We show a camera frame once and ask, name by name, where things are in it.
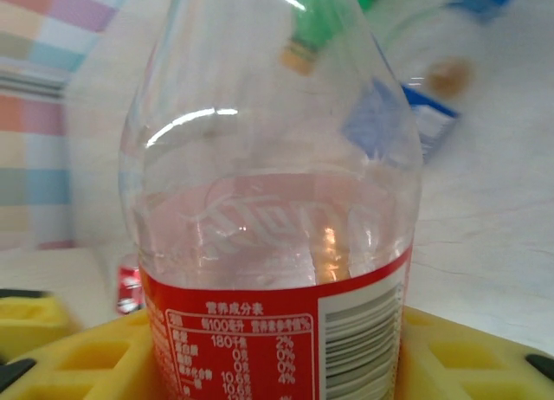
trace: red label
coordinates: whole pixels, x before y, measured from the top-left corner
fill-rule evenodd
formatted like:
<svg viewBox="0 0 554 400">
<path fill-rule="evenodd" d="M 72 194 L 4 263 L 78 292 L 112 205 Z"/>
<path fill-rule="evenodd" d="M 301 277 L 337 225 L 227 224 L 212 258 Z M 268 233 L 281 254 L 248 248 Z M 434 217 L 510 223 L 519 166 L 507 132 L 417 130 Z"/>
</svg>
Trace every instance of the red label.
<svg viewBox="0 0 554 400">
<path fill-rule="evenodd" d="M 286 290 L 182 289 L 143 271 L 170 397 L 383 398 L 393 386 L 410 254 L 353 279 Z"/>
</svg>

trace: colorful checkered wall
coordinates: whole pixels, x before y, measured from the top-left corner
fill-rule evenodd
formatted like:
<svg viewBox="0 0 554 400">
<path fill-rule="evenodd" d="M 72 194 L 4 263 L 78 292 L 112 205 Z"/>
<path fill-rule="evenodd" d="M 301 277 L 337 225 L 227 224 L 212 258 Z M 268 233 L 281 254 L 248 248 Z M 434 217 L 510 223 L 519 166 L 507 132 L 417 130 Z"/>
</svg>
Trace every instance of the colorful checkered wall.
<svg viewBox="0 0 554 400">
<path fill-rule="evenodd" d="M 0 250 L 71 246 L 64 134 L 60 102 L 0 94 Z"/>
<path fill-rule="evenodd" d="M 124 0 L 0 0 L 0 69 L 69 78 Z"/>
</svg>

